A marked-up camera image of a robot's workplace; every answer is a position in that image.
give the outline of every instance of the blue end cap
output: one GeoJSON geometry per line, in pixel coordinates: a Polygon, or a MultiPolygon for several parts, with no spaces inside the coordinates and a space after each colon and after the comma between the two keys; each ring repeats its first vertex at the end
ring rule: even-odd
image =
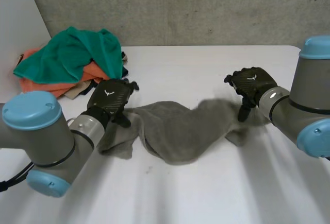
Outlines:
{"type": "Polygon", "coordinates": [[[39,130],[55,123],[62,109],[54,95],[35,91],[21,94],[2,108],[3,121],[17,130],[39,130]]]}
{"type": "Polygon", "coordinates": [[[64,196],[71,186],[62,178],[38,170],[29,171],[26,182],[32,189],[51,197],[64,196]]]}
{"type": "Polygon", "coordinates": [[[320,35],[308,38],[299,56],[306,59],[330,59],[330,35],[320,35]]]}
{"type": "Polygon", "coordinates": [[[312,157],[330,157],[330,118],[305,127],[298,135],[297,146],[312,157]]]}

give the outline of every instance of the concrete wall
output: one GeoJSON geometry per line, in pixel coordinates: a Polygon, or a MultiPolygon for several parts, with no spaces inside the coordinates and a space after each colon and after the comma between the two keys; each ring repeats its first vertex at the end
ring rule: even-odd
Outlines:
{"type": "Polygon", "coordinates": [[[35,0],[51,35],[114,32],[123,45],[299,45],[330,33],[330,0],[35,0]]]}

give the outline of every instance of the pile of cloth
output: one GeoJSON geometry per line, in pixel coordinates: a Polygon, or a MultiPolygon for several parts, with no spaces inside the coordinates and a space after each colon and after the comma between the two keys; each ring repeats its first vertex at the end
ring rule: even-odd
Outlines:
{"type": "Polygon", "coordinates": [[[14,69],[22,92],[48,91],[55,97],[74,99],[86,95],[102,80],[121,79],[127,56],[109,31],[69,27],[55,35],[43,48],[24,52],[14,69]]]}

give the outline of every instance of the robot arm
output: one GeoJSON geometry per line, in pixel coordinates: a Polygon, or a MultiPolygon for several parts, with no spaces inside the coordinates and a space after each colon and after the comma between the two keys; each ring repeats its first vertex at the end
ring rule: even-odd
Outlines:
{"type": "Polygon", "coordinates": [[[291,92],[278,87],[261,68],[234,72],[225,82],[243,96],[241,122],[258,105],[300,150],[312,157],[330,157],[330,36],[306,40],[291,92]]]}
{"type": "Polygon", "coordinates": [[[24,149],[34,163],[28,185],[48,196],[63,196],[105,133],[109,121],[129,127],[122,114],[135,82],[102,81],[87,110],[70,126],[56,98],[48,92],[18,95],[3,105],[0,147],[24,149]]]}

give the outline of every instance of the black cable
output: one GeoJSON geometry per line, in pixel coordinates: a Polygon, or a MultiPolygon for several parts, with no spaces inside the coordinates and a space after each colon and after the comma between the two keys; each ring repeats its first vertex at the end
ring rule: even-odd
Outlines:
{"type": "Polygon", "coordinates": [[[20,175],[22,175],[25,171],[30,171],[32,167],[34,166],[33,162],[30,162],[23,170],[21,170],[18,174],[16,174],[14,177],[12,177],[8,182],[13,181],[17,179],[20,175]]]}
{"type": "Polygon", "coordinates": [[[34,163],[30,162],[23,170],[21,170],[18,174],[14,177],[9,179],[8,181],[0,182],[0,192],[6,191],[9,187],[17,185],[21,183],[23,180],[26,179],[27,174],[29,171],[34,167],[34,163]]]}

